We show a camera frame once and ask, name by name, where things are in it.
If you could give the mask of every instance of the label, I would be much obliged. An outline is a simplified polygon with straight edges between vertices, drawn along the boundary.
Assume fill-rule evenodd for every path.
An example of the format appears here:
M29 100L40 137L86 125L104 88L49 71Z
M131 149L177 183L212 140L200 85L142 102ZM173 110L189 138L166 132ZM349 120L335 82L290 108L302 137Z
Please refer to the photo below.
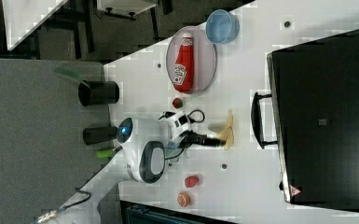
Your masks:
M186 68L181 64L175 65L175 70L173 70L173 84L182 85L186 77Z
M183 38L183 46L192 46L193 45L193 39L191 38Z
M290 194L292 195L292 197L295 197L296 195L301 193L301 190L296 189L295 187L293 187L291 185L289 187L290 187Z

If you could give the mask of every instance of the white plate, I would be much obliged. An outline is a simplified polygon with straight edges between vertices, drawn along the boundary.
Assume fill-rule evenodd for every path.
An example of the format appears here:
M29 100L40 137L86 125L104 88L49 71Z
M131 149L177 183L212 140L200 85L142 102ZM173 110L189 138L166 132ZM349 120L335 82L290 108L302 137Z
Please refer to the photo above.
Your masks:
M167 72L171 81L173 81L173 69L175 68L184 32L193 34L194 80L191 90L186 92L192 94L206 90L211 84L216 69L216 51L214 44L208 40L205 31L196 26L182 28L173 36L167 50Z

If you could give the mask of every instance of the small hole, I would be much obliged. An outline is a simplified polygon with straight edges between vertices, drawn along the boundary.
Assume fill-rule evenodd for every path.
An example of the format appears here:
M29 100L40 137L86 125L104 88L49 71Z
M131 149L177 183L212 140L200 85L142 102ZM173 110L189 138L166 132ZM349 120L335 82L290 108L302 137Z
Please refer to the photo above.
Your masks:
M286 27L286 28L289 28L291 25L292 25L292 23L290 21L286 21L284 23L284 27Z

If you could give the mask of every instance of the ketchup bottle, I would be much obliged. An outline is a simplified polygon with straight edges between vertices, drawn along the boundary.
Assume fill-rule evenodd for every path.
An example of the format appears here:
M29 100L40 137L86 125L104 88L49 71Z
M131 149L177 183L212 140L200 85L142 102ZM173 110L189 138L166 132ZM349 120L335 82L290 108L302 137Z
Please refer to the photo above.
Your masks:
M173 71L173 85L175 89L180 92L190 91L193 85L193 77L193 36L191 33L184 33L183 42L180 46Z

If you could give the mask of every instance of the yellow object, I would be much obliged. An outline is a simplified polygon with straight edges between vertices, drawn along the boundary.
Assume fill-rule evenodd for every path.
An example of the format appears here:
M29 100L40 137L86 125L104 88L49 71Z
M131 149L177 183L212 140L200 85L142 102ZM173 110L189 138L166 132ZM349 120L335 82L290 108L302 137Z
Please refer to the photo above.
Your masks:
M216 137L217 139L226 142L223 146L225 150L229 149L234 144L234 132L231 128L233 120L234 117L232 116L231 111L228 111L228 121L226 122L226 125L223 130L220 131L220 133L218 133Z

